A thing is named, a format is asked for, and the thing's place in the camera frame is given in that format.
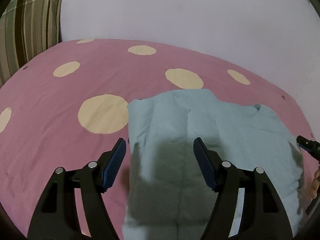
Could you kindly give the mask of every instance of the silver screw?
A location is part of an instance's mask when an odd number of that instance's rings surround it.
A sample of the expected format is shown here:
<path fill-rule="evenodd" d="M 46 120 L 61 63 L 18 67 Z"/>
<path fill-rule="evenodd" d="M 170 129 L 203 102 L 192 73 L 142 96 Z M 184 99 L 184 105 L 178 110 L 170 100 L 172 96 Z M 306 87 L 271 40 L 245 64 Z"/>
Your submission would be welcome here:
<path fill-rule="evenodd" d="M 227 161 L 224 161 L 224 162 L 222 162 L 222 166 L 226 167 L 226 168 L 229 168 L 229 167 L 231 167 L 231 163 L 227 162 Z"/>
<path fill-rule="evenodd" d="M 57 174 L 60 174 L 60 173 L 63 172 L 63 168 L 62 168 L 62 167 L 58 167 L 58 168 L 56 168 L 55 172 L 56 172 Z"/>
<path fill-rule="evenodd" d="M 260 168 L 260 167 L 256 168 L 256 171 L 257 173 L 260 173 L 260 174 L 264 173 L 263 168 Z"/>
<path fill-rule="evenodd" d="M 89 164 L 88 164 L 88 167 L 89 168 L 94 168 L 94 167 L 96 167 L 97 166 L 97 163 L 96 162 L 89 162 Z"/>

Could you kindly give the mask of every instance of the wall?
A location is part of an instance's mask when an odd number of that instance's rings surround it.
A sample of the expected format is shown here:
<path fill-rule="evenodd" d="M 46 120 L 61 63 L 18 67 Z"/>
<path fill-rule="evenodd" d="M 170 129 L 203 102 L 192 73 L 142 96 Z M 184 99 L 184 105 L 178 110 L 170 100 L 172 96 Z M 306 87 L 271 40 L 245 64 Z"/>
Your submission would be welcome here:
<path fill-rule="evenodd" d="M 155 41 L 242 66 L 293 96 L 320 140 L 320 19 L 308 0 L 62 0 L 61 30 L 64 41 Z"/>

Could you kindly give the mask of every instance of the mattress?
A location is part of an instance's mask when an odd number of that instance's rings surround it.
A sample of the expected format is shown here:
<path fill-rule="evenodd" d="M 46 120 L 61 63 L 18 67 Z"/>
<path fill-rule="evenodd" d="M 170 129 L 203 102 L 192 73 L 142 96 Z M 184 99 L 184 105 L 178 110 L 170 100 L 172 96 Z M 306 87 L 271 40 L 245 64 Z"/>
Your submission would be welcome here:
<path fill-rule="evenodd" d="M 270 107 L 295 136 L 313 139 L 301 109 L 263 78 L 216 57 L 144 41 L 88 39 L 59 43 L 19 69 L 0 89 L 0 202 L 27 234 L 36 203 L 55 168 L 79 169 L 128 140 L 127 104 L 176 89 L 209 89 L 218 100 Z M 122 238 L 130 154 L 103 194 Z M 318 163 L 303 154 L 307 192 Z M 89 235 L 80 191 L 79 221 Z M 309 199 L 301 196 L 301 207 Z"/>

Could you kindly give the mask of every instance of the polka dot bedsheet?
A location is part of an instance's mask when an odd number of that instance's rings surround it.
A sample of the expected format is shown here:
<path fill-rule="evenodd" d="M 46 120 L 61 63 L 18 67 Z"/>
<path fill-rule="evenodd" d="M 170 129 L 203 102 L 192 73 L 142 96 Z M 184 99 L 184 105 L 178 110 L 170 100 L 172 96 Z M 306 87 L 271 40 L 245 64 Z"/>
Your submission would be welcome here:
<path fill-rule="evenodd" d="M 0 202 L 22 233 L 27 234 L 55 168 L 79 169 L 119 137 L 128 142 L 127 104 L 179 88 L 204 88 L 222 101 L 269 106 L 293 135 L 313 139 L 294 99 L 237 65 L 152 42 L 63 42 L 36 56 L 0 89 Z M 317 162 L 304 151 L 303 157 L 307 192 Z M 127 146 L 115 183 L 103 194 L 120 238 L 129 167 Z M 76 202 L 82 232 L 89 235 L 79 190 Z M 307 202 L 302 198 L 302 205 Z"/>

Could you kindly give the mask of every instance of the blue gripper pad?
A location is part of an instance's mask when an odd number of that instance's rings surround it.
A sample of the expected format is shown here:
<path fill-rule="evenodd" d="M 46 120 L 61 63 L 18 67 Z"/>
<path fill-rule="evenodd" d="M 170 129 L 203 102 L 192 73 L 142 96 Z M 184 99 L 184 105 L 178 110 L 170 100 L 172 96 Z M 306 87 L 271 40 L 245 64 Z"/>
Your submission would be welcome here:
<path fill-rule="evenodd" d="M 202 145 L 200 144 L 198 138 L 193 142 L 193 153 L 197 159 L 198 165 L 204 177 L 204 180 L 208 187 L 212 190 L 215 190 L 217 184 L 216 181 L 216 171 L 212 166 L 207 153 L 203 149 Z"/>
<path fill-rule="evenodd" d="M 124 159 L 127 146 L 125 140 L 121 140 L 118 147 L 114 151 L 108 165 L 103 171 L 102 190 L 106 192 L 108 188 L 112 187 L 113 182 L 116 179 L 117 173 L 120 169 L 121 163 Z"/>

